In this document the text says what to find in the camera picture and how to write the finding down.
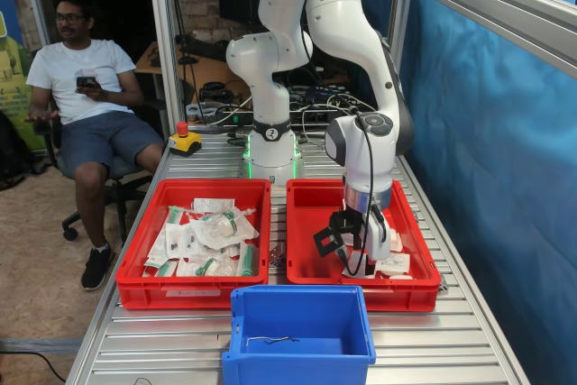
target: man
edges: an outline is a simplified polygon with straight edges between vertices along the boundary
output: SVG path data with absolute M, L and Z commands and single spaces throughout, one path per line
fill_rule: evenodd
M 104 235 L 104 189 L 113 155 L 154 173 L 162 139 L 129 107 L 143 102 L 128 55 L 112 41 L 90 39 L 94 26 L 89 0 L 57 0 L 56 21 L 62 42 L 44 47 L 32 63 L 29 118 L 48 121 L 60 115 L 61 158 L 74 172 L 82 224 L 94 245 L 81 285 L 96 290 L 105 282 L 113 252 Z M 96 78 L 77 87 L 78 77 Z M 57 112 L 48 107 L 50 96 Z

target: red plastic crate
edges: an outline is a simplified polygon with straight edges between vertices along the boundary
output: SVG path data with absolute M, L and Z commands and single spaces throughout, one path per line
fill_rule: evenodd
M 247 241 L 259 248 L 254 277 L 143 277 L 144 263 L 168 215 L 168 206 L 190 209 L 195 197 L 234 198 L 261 234 Z M 183 216 L 182 223 L 188 218 Z M 270 182 L 263 179 L 167 179 L 159 182 L 116 273 L 125 308 L 230 308 L 231 292 L 269 280 Z
M 313 235 L 342 207 L 341 180 L 295 179 L 287 184 L 287 280 L 362 286 L 370 311 L 432 311 L 441 276 L 400 184 L 393 182 L 390 206 L 383 214 L 400 235 L 402 252 L 411 256 L 412 280 L 382 279 L 379 275 L 374 280 L 350 279 L 342 275 L 344 264 L 336 254 L 319 256 Z

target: man's hand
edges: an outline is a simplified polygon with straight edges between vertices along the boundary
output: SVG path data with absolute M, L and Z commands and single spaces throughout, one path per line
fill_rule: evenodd
M 54 119 L 58 116 L 58 110 L 51 112 L 50 110 L 41 110 L 31 106 L 30 112 L 28 113 L 28 122 L 48 122 L 50 119 Z
M 95 101 L 108 101 L 108 91 L 102 89 L 100 83 L 95 82 L 93 87 L 77 87 L 77 93 L 84 94 Z

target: slotted metal table surface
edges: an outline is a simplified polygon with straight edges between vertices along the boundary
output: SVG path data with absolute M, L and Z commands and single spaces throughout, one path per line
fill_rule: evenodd
M 243 149 L 226 140 L 225 135 L 204 135 L 202 151 L 189 159 L 165 154 L 127 243 L 160 180 L 238 177 Z M 302 152 L 307 178 L 342 176 L 343 169 L 321 148 L 305 144 Z M 432 313 L 369 314 L 378 358 L 369 368 L 367 384 L 528 383 L 403 158 L 397 160 L 394 178 L 404 188 L 448 290 L 439 294 Z M 272 248 L 286 239 L 284 190 L 273 189 L 271 207 Z M 284 281 L 284 270 L 270 269 L 270 284 Z M 66 383 L 220 385 L 220 358 L 228 347 L 230 333 L 230 311 L 126 310 L 111 278 Z M 270 383 L 274 384 L 275 378 L 271 377 Z

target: wooden floor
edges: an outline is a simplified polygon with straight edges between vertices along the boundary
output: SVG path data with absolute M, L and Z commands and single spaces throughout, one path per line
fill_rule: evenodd
M 127 205 L 129 229 L 139 206 Z M 82 224 L 73 225 L 76 241 L 62 237 L 61 221 L 75 210 L 74 182 L 54 168 L 0 192 L 0 350 L 53 346 L 45 355 L 64 378 L 102 294 L 102 289 L 85 292 L 80 287 L 91 248 Z M 105 236 L 119 252 L 114 206 L 106 209 Z M 32 355 L 0 355 L 0 373 L 4 385 L 61 383 L 45 361 Z

